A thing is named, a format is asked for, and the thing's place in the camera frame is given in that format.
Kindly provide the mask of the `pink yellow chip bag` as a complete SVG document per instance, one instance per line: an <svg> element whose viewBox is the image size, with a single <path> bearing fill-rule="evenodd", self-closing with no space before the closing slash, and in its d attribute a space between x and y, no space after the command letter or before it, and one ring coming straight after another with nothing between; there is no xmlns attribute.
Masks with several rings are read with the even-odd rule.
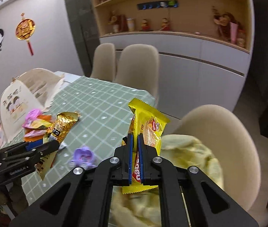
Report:
<svg viewBox="0 0 268 227"><path fill-rule="evenodd" d="M52 125L52 116L44 115L40 109L31 110L23 123L24 140L33 141L42 139L46 130Z"/></svg>

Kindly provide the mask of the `red gold snack packet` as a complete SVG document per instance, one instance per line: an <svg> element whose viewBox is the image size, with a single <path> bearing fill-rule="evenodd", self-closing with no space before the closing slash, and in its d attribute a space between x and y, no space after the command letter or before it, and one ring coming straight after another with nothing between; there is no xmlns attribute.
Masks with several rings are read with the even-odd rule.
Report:
<svg viewBox="0 0 268 227"><path fill-rule="evenodd" d="M61 145L79 117L80 115L77 112L62 112L57 114L55 122L47 128L43 136L43 143L56 140L59 142L59 145ZM42 181L44 181L45 175L48 170L50 170L58 150L59 149L49 155L42 156L40 162L36 165L37 173Z"/></svg>

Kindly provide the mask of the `yellow wafer snack packet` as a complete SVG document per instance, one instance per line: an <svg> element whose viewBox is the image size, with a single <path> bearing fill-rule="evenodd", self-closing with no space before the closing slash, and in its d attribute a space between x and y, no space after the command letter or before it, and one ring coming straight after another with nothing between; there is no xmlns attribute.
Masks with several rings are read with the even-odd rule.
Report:
<svg viewBox="0 0 268 227"><path fill-rule="evenodd" d="M148 145L156 149L157 156L161 151L161 135L169 119L156 108L134 98L128 104L133 113L129 133L133 135L131 184L122 188L122 193L133 194L157 188L157 186L145 186L143 184L144 169L147 163L142 152L142 145Z"/></svg>

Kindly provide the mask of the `yellow green trash bag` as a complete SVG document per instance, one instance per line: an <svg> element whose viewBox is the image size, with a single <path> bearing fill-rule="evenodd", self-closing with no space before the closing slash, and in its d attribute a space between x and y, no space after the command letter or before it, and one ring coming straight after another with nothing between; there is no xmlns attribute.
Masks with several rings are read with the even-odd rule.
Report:
<svg viewBox="0 0 268 227"><path fill-rule="evenodd" d="M201 214L196 223L210 222L209 203L195 175L212 186L223 187L218 159L200 140L190 135L170 134L144 142L144 135L128 137L136 151L129 159L129 186L113 191L110 222L116 226L189 226L183 190L192 191L193 205Z"/></svg>

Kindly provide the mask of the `orange snack bag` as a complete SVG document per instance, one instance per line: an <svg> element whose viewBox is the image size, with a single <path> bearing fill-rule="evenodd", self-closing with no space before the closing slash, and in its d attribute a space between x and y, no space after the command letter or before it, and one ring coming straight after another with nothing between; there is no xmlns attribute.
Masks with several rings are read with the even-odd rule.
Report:
<svg viewBox="0 0 268 227"><path fill-rule="evenodd" d="M24 141L37 141L43 138L46 130L52 125L51 115L40 115L24 122Z"/></svg>

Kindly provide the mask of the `purple toy figure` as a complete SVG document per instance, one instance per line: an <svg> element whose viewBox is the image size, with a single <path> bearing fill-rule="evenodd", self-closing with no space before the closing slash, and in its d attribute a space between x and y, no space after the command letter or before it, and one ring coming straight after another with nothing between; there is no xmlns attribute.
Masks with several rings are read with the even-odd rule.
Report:
<svg viewBox="0 0 268 227"><path fill-rule="evenodd" d="M81 167L85 170L90 170L96 167L95 160L95 155L90 148L83 146L75 149L73 157L68 165L71 168Z"/></svg>

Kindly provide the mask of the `cream cartoon print cushion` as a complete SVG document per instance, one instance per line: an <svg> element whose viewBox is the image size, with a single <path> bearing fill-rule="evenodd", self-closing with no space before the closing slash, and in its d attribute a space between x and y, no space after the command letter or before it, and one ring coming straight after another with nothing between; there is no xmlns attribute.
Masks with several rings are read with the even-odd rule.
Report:
<svg viewBox="0 0 268 227"><path fill-rule="evenodd" d="M8 142L22 130L31 110L49 110L63 81L64 75L43 68L29 70L12 81L0 99L1 126Z"/></svg>

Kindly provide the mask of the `beige near chair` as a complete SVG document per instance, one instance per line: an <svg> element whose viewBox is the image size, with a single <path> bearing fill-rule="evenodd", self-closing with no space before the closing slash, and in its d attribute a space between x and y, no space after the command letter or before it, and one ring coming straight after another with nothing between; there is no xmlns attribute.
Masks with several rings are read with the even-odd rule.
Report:
<svg viewBox="0 0 268 227"><path fill-rule="evenodd" d="M259 193L261 165L238 117L224 107L203 105L186 114L174 134L194 136L213 152L222 167L224 190L248 211Z"/></svg>

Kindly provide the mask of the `green grid tablecloth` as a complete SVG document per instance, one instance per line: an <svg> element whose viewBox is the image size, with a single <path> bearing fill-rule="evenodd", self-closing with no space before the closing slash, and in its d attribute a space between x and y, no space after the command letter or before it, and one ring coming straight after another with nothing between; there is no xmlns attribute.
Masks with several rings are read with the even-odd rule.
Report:
<svg viewBox="0 0 268 227"><path fill-rule="evenodd" d="M138 90L99 79L80 77L55 95L48 114L56 117L65 111L77 112L78 122L63 141L65 148L56 154L53 167L44 179L37 172L22 178L29 204L34 203L74 167L74 151L86 146L94 154L94 163L111 157L127 135L133 113L128 103L138 98L154 106L155 97Z"/></svg>

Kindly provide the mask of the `beige chair far left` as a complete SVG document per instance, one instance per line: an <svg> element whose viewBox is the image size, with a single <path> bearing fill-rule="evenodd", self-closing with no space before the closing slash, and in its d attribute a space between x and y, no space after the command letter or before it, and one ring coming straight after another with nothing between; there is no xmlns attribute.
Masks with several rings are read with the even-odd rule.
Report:
<svg viewBox="0 0 268 227"><path fill-rule="evenodd" d="M115 45L100 44L95 52L91 78L112 82L116 75Z"/></svg>

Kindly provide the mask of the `red gold wall ornament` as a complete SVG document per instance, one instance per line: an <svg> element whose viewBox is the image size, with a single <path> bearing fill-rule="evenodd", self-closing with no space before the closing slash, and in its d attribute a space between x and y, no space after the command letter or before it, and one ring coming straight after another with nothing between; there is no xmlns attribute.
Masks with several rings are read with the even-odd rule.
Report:
<svg viewBox="0 0 268 227"><path fill-rule="evenodd" d="M28 19L24 15L25 13L20 15L21 21L16 27L15 35L18 40L25 40L27 42L29 52L33 56L34 52L30 43L30 37L34 34L36 25L32 19Z"/></svg>

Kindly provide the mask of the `wooden wall shelf unit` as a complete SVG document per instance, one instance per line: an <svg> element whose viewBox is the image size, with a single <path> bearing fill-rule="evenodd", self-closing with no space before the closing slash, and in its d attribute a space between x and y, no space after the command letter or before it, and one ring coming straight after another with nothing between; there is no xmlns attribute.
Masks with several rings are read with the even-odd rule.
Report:
<svg viewBox="0 0 268 227"><path fill-rule="evenodd" d="M101 37L190 36L250 52L252 0L91 0Z"/></svg>

